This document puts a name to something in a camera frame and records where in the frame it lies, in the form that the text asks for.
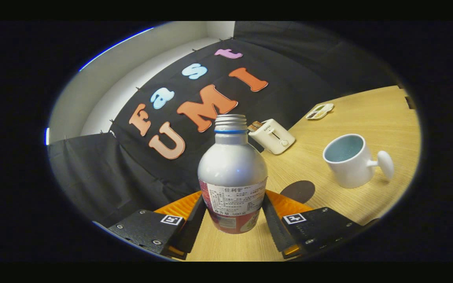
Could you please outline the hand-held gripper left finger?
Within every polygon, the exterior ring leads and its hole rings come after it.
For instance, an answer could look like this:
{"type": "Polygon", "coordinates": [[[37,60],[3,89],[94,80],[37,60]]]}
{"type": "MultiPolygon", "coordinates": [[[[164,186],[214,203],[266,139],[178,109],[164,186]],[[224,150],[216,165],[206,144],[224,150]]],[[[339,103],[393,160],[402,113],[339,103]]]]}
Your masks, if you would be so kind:
{"type": "Polygon", "coordinates": [[[151,254],[185,260],[205,212],[206,204],[198,191],[156,211],[141,208],[109,227],[109,232],[151,254]]]}

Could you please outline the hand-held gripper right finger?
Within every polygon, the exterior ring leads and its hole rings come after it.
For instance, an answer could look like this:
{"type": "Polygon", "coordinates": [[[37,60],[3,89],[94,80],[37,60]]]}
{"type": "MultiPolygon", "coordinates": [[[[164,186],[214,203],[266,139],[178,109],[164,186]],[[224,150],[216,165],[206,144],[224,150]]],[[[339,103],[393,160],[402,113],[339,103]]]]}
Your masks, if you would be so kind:
{"type": "Polygon", "coordinates": [[[312,257],[333,249],[379,221],[358,224],[329,207],[311,208],[266,190],[263,212],[284,259],[312,257]]]}

